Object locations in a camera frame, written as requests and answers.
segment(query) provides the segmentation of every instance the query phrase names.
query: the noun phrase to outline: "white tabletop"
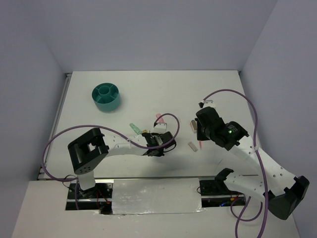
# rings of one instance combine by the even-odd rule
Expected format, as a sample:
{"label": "white tabletop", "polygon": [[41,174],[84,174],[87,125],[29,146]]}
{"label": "white tabletop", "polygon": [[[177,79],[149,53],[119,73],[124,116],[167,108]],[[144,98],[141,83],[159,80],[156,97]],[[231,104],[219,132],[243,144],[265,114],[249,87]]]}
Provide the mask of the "white tabletop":
{"label": "white tabletop", "polygon": [[[29,183],[13,238],[233,238],[236,219],[229,207],[187,214],[99,215],[97,211],[65,211],[67,189],[56,181]],[[242,207],[235,207],[238,214]],[[257,214],[250,205],[244,216]],[[262,215],[241,222],[239,237],[254,238]],[[299,238],[291,215],[286,221],[268,214],[263,238]]]}
{"label": "white tabletop", "polygon": [[[120,91],[121,105],[113,113],[103,113],[95,106],[91,92],[97,85],[110,82]],[[181,124],[176,138],[177,147],[165,157],[112,156],[106,157],[96,168],[97,178],[146,177],[201,177],[213,176],[223,168],[232,168],[244,175],[255,174],[236,156],[216,146],[203,142],[203,149],[192,151],[188,142],[199,144],[189,122],[200,109],[200,102],[218,89],[243,88],[237,71],[88,71],[74,72],[66,94],[57,131],[81,124],[98,124],[135,135],[129,124],[140,129],[151,129],[157,113],[173,113]],[[212,96],[219,115],[225,122],[240,123],[251,135],[253,120],[245,99],[222,92]],[[168,130],[176,131],[176,121],[164,118]],[[73,174],[67,145],[86,132],[76,129],[57,138],[48,155],[48,170],[62,178]]]}

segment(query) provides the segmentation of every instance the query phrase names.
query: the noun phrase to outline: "teal bowl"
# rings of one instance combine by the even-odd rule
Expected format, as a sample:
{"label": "teal bowl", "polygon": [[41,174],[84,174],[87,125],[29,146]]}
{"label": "teal bowl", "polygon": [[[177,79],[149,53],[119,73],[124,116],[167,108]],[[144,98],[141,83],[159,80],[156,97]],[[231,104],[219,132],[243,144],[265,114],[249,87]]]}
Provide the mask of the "teal bowl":
{"label": "teal bowl", "polygon": [[92,92],[97,108],[102,112],[112,112],[120,105],[120,94],[117,86],[112,83],[99,84]]}

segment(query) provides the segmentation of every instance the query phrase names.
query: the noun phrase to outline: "purple cable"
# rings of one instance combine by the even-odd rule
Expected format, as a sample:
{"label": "purple cable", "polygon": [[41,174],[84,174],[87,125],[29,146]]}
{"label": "purple cable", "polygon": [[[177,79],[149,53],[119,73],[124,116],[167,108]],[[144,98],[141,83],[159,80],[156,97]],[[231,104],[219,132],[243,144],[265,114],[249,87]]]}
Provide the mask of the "purple cable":
{"label": "purple cable", "polygon": [[[247,201],[245,207],[248,206],[248,204],[249,204],[249,202],[250,202],[250,198],[251,198],[251,197],[249,197],[249,199],[248,199],[248,201]],[[231,206],[230,206],[231,213],[232,213],[232,215],[233,215],[235,218],[238,218],[238,216],[233,212],[233,205],[236,203],[236,201],[238,201],[238,200],[240,200],[240,199],[241,199],[241,198],[237,198],[236,200],[234,200],[234,201],[231,203]],[[240,219],[240,220],[243,221],[243,222],[251,222],[251,221],[254,221],[254,220],[255,220],[256,218],[258,218],[259,215],[261,214],[262,208],[263,208],[263,203],[261,202],[260,210],[259,210],[259,212],[257,213],[257,215],[256,215],[254,218],[251,218],[251,219]]]}
{"label": "purple cable", "polygon": [[[241,97],[245,98],[248,101],[248,103],[251,105],[251,107],[253,109],[253,112],[254,112],[254,117],[255,117],[255,123],[254,123],[255,125],[254,125],[254,132],[253,132],[253,146],[255,148],[256,145],[257,145],[256,138],[257,138],[257,130],[258,130],[258,113],[257,113],[257,110],[256,110],[255,106],[253,105],[253,103],[251,102],[251,100],[249,98],[244,96],[242,93],[239,93],[238,91],[235,91],[235,90],[232,90],[232,89],[220,89],[220,90],[214,91],[213,93],[210,93],[208,96],[206,96],[203,101],[205,101],[210,96],[212,96],[212,95],[214,95],[216,93],[219,93],[219,92],[233,92],[233,93],[239,94]],[[266,220],[267,220],[267,213],[268,213],[268,186],[267,186],[267,180],[266,180],[266,174],[265,174],[264,165],[263,165],[263,162],[262,162],[262,159],[261,159],[261,156],[260,156],[258,150],[256,150],[256,155],[258,157],[259,164],[260,164],[261,171],[262,171],[262,175],[263,175],[264,197],[265,197],[263,221],[262,221],[260,232],[259,232],[259,234],[257,236],[257,238],[261,238],[262,235],[263,235],[264,229],[265,229]],[[238,225],[239,225],[239,222],[241,220],[241,217],[242,217],[244,211],[247,208],[247,204],[250,201],[250,199],[251,199],[251,197],[249,197],[246,205],[243,207],[243,209],[242,209],[242,211],[241,211],[241,213],[240,213],[240,215],[239,215],[239,217],[237,219],[236,227],[235,227],[236,238],[238,238]]]}
{"label": "purple cable", "polygon": [[77,125],[77,126],[73,126],[73,127],[67,128],[67,129],[65,129],[65,130],[62,130],[61,132],[59,132],[59,133],[57,133],[55,136],[53,136],[53,137],[48,141],[48,143],[46,144],[45,149],[44,149],[43,154],[42,154],[42,160],[41,160],[42,168],[43,168],[45,174],[47,174],[51,179],[54,179],[54,180],[59,181],[59,182],[70,182],[70,181],[74,181],[75,179],[77,179],[77,177],[76,177],[76,178],[66,178],[66,179],[56,178],[56,177],[54,177],[53,175],[50,174],[50,172],[46,169],[45,164],[44,164],[45,152],[46,152],[48,146],[49,146],[57,137],[59,137],[60,135],[64,134],[64,133],[67,132],[67,131],[74,130],[74,129],[77,129],[77,128],[94,127],[94,128],[105,129],[105,130],[111,131],[111,132],[113,132],[113,133],[115,133],[115,134],[121,136],[122,138],[124,138],[124,139],[126,139],[127,141],[129,141],[131,144],[133,144],[133,145],[135,145],[135,146],[137,146],[137,147],[139,147],[139,148],[142,148],[142,149],[150,149],[150,150],[152,150],[152,149],[162,148],[162,147],[168,145],[170,142],[172,142],[172,141],[176,138],[176,136],[178,135],[178,132],[179,132],[179,128],[180,128],[180,123],[179,123],[178,118],[177,118],[175,115],[171,114],[171,113],[165,113],[165,114],[161,115],[160,117],[157,118],[157,120],[155,121],[155,123],[156,123],[161,117],[163,117],[163,116],[172,116],[172,117],[174,117],[174,118],[176,119],[176,121],[177,121],[177,130],[176,130],[175,135],[174,135],[168,142],[166,142],[166,143],[164,143],[164,144],[162,144],[162,145],[153,146],[153,147],[147,147],[147,146],[139,145],[139,144],[135,143],[134,141],[129,140],[129,138],[128,138],[127,136],[125,136],[124,134],[122,134],[122,133],[120,133],[120,132],[118,132],[118,131],[116,131],[116,130],[113,130],[113,129],[111,129],[111,128],[102,126],[102,125]]}

